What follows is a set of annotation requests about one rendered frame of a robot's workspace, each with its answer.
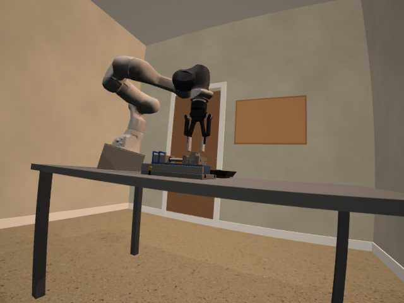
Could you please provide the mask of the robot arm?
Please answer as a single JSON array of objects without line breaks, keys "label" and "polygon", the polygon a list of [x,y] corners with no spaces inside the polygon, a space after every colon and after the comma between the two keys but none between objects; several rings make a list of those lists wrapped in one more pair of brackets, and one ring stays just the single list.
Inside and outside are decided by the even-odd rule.
[{"label": "robot arm", "polygon": [[106,71],[102,85],[109,92],[118,92],[116,94],[128,103],[131,118],[127,130],[115,138],[112,145],[136,153],[140,153],[146,126],[144,114],[158,112],[160,103],[139,91],[127,79],[168,90],[180,98],[191,97],[190,101],[200,100],[208,103],[213,97],[213,92],[209,91],[210,72],[204,65],[197,64],[189,69],[180,69],[170,79],[158,74],[142,59],[121,55],[115,57]]}]

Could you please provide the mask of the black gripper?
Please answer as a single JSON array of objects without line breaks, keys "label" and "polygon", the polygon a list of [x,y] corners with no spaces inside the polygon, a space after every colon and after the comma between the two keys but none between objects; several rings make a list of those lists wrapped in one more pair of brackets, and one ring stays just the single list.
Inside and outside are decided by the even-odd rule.
[{"label": "black gripper", "polygon": [[[191,102],[191,112],[189,115],[185,115],[185,126],[184,126],[184,135],[187,136],[187,151],[191,151],[191,143],[192,143],[192,134],[194,131],[194,127],[196,122],[200,122],[201,126],[201,152],[205,152],[205,143],[206,137],[210,136],[211,129],[211,119],[212,115],[207,114],[207,103],[200,100],[195,100]],[[189,120],[191,119],[191,125],[189,128]],[[205,122],[204,119],[207,118],[206,122],[206,131],[205,131]]]}]

